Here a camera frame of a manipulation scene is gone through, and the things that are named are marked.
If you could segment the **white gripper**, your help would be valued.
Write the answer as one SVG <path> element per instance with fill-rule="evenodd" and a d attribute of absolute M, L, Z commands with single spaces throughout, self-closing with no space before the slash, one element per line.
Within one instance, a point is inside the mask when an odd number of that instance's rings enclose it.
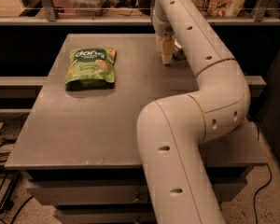
<path fill-rule="evenodd" d="M 154 2 L 152 22 L 155 33 L 157 34 L 157 48 L 161 53 L 162 63 L 169 64 L 173 58 L 175 47 L 175 41 L 172 38 L 174 31 L 159 0 L 155 0 Z"/>

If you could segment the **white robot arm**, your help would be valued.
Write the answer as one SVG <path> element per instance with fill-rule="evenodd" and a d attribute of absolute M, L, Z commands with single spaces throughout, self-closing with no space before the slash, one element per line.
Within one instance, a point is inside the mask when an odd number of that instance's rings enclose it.
<path fill-rule="evenodd" d="M 245 119 L 250 91 L 232 53 L 191 0 L 155 0 L 154 29 L 171 27 L 199 89 L 146 105 L 137 143 L 158 224 L 225 224 L 199 146 Z"/>

